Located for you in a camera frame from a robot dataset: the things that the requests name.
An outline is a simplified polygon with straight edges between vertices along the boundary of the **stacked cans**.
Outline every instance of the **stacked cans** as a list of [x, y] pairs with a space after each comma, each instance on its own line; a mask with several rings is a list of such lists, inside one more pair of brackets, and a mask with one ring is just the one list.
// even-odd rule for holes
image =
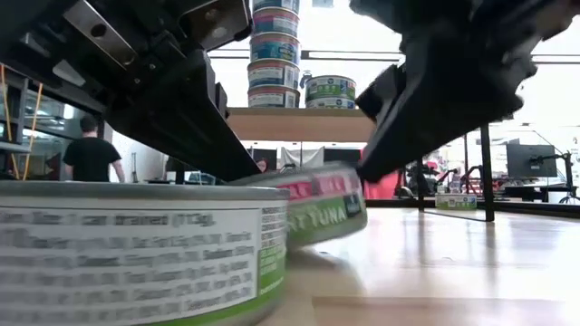
[[248, 106], [298, 108], [300, 0], [255, 0], [247, 66]]
[[307, 78], [306, 108], [355, 109], [356, 83], [343, 76]]

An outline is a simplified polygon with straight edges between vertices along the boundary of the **desk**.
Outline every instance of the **desk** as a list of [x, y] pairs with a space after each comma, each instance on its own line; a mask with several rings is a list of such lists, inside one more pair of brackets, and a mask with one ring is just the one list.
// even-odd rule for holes
[[548, 193], [550, 192], [567, 192], [568, 187], [562, 185], [553, 186], [513, 186], [505, 187], [504, 195], [506, 197], [522, 198], [522, 201], [533, 202], [534, 200], [541, 200], [543, 203], [548, 202]]

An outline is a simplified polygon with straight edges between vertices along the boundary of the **wooden shelf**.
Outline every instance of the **wooden shelf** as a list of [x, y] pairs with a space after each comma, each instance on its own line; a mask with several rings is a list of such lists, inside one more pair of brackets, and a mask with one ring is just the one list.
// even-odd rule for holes
[[374, 123], [359, 110], [230, 108], [227, 124], [242, 140], [367, 142]]

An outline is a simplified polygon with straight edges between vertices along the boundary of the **orange cable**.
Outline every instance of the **orange cable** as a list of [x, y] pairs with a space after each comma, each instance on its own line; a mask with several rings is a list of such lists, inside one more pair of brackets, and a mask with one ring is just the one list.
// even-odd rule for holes
[[[43, 84], [40, 83], [38, 85], [38, 96], [36, 96], [36, 107], [34, 108], [34, 117], [33, 117], [33, 127], [32, 133], [30, 134], [30, 151], [33, 150], [34, 144], [34, 131], [36, 130], [36, 116], [38, 114], [38, 109], [40, 108], [40, 100], [43, 97]], [[26, 177], [28, 177], [28, 164], [30, 163], [30, 152], [26, 154], [26, 164], [24, 164], [24, 175], [22, 177], [23, 181], [26, 181]]]
[[[4, 110], [6, 116], [6, 129], [8, 129], [8, 141], [12, 142], [12, 126], [10, 123], [10, 110], [8, 109], [8, 91], [6, 88], [5, 67], [3, 64], [0, 64], [0, 74], [2, 75], [2, 93], [4, 95]], [[19, 179], [20, 176], [18, 173], [18, 166], [16, 165], [15, 154], [11, 153], [10, 157], [12, 158], [12, 166], [14, 167], [15, 177], [16, 179]]]

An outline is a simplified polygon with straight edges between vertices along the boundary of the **red object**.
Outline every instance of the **red object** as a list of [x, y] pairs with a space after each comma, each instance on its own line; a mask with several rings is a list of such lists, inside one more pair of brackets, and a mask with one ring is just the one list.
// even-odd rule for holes
[[397, 187], [398, 173], [395, 171], [390, 175], [384, 176], [377, 184], [364, 182], [364, 197], [366, 199], [392, 199]]
[[309, 198], [313, 193], [312, 184], [310, 182], [298, 182], [278, 187], [290, 190], [290, 201]]
[[317, 177], [316, 183], [322, 196], [346, 194], [346, 184], [343, 176]]
[[437, 170], [437, 168], [439, 167], [439, 165], [437, 163], [435, 163], [435, 162], [428, 161], [427, 162], [427, 167], [428, 168], [434, 168], [435, 170]]

